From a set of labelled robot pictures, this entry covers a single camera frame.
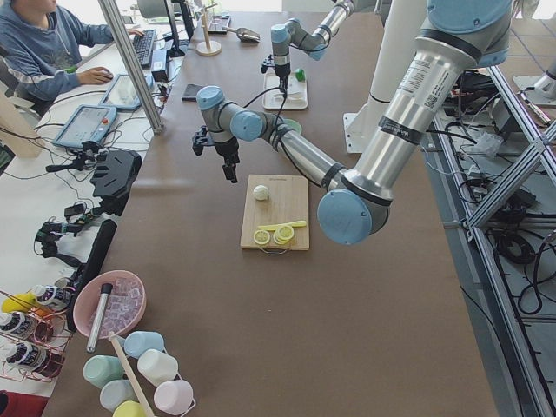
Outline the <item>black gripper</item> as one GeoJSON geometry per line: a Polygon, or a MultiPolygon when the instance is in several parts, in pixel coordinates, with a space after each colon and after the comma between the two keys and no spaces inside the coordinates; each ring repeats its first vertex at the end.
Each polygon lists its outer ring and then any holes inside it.
{"type": "Polygon", "coordinates": [[[279,85],[277,86],[277,89],[280,94],[287,94],[289,85],[288,78],[290,75],[289,55],[275,56],[270,54],[268,57],[264,58],[261,63],[262,74],[265,74],[270,68],[274,70],[275,75],[279,78],[279,85]]]}
{"type": "Polygon", "coordinates": [[[223,165],[224,175],[231,182],[238,182],[236,176],[236,164],[240,162],[239,143],[232,136],[225,142],[216,142],[212,133],[208,131],[206,125],[202,125],[192,136],[192,150],[197,156],[201,156],[203,150],[208,147],[214,147],[217,154],[220,155],[227,165],[223,165]]]}

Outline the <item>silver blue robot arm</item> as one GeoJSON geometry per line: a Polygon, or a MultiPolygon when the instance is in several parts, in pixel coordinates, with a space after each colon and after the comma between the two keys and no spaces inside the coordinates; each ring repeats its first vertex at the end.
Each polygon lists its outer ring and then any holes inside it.
{"type": "Polygon", "coordinates": [[[271,27],[272,53],[263,60],[261,72],[265,73],[268,68],[274,69],[279,78],[278,89],[284,98],[288,95],[291,74],[289,50],[295,48],[316,61],[320,60],[341,24],[357,11],[357,5],[356,1],[335,1],[334,7],[312,33],[305,30],[297,18],[290,18],[285,23],[271,27]]]}
{"type": "Polygon", "coordinates": [[[246,109],[217,86],[202,88],[196,102],[226,174],[235,174],[239,141],[267,141],[325,189],[317,209],[324,234],[340,244],[361,242],[386,223],[393,185],[456,79],[506,59],[512,10],[509,1],[392,2],[375,73],[392,64],[394,79],[384,114],[365,120],[367,144],[351,169],[279,115],[246,109]]]}

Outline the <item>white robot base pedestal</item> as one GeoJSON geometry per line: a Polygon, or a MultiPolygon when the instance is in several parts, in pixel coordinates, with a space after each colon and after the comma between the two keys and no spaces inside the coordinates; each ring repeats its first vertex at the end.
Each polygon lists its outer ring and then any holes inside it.
{"type": "Polygon", "coordinates": [[[414,58],[414,39],[427,15],[425,0],[393,0],[367,102],[356,113],[343,115],[347,152],[360,154],[394,97],[414,58]]]}

